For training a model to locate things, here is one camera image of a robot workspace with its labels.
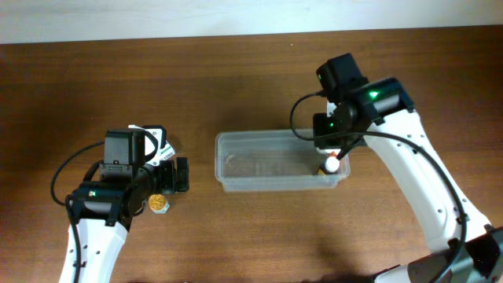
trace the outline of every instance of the wooden table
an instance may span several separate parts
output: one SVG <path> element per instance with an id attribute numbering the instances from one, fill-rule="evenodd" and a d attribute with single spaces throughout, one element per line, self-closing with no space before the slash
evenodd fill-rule
<path id="1" fill-rule="evenodd" d="M 162 124 L 187 156 L 191 190 L 133 221 L 112 282 L 316 280 L 375 273 L 428 254 L 394 179 L 369 149 L 336 189 L 224 193 L 215 136 L 288 128 L 314 71 L 352 52 L 371 80 L 398 77 L 471 201 L 503 225 L 503 27 L 344 31 L 0 46 L 0 278 L 59 279 L 68 219 L 50 198 L 57 166 L 107 129 Z M 323 99 L 296 119 L 310 126 Z M 63 198 L 103 149 L 66 168 Z"/>

